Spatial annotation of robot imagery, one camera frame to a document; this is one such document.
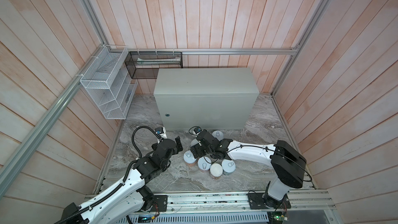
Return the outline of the yellow label can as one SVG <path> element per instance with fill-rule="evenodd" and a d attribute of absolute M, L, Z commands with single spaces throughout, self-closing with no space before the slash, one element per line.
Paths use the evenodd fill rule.
<path fill-rule="evenodd" d="M 190 146 L 192 147 L 192 146 L 195 146 L 196 144 L 199 144 L 199 141 L 196 140 L 196 139 L 193 139 L 193 140 L 191 141 Z"/>

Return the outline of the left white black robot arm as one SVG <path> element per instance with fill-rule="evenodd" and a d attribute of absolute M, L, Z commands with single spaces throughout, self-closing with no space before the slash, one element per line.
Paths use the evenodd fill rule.
<path fill-rule="evenodd" d="M 183 151 L 180 137 L 163 139 L 148 156 L 132 161 L 125 175 L 107 190 L 80 206 L 70 204 L 58 224 L 112 224 L 129 214 L 153 205 L 148 182 L 165 172 L 171 157 Z"/>

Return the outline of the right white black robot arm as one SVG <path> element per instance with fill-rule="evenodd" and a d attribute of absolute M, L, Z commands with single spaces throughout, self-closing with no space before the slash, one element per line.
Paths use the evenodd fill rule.
<path fill-rule="evenodd" d="M 216 135 L 200 127 L 191 128 L 189 133 L 198 141 L 190 148 L 194 158 L 220 160 L 220 167 L 225 173 L 231 172 L 236 160 L 272 167 L 276 177 L 267 184 L 261 196 L 266 208 L 277 209 L 286 200 L 289 190 L 303 187 L 307 161 L 285 141 L 278 140 L 276 144 L 270 145 L 255 145 L 231 139 L 220 140 Z"/>

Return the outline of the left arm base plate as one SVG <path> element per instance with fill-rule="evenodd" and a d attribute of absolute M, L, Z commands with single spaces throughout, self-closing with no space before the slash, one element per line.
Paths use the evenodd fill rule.
<path fill-rule="evenodd" d="M 154 195 L 146 201 L 139 212 L 165 212 L 167 210 L 168 195 Z"/>

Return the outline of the orange label can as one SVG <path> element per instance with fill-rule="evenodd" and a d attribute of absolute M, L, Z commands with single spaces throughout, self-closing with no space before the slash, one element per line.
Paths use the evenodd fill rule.
<path fill-rule="evenodd" d="M 189 150 L 186 151 L 183 155 L 183 160 L 184 163 L 188 166 L 188 167 L 193 167 L 196 165 L 197 163 L 197 158 L 194 157 L 193 153 Z"/>

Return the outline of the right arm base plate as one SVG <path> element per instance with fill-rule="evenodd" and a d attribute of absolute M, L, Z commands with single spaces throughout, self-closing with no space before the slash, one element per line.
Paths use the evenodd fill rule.
<path fill-rule="evenodd" d="M 249 191 L 247 194 L 250 209 L 277 209 L 281 207 L 282 209 L 291 208 L 290 200 L 287 194 L 284 195 L 282 200 L 276 200 L 266 193 L 257 193 L 254 191 Z"/>

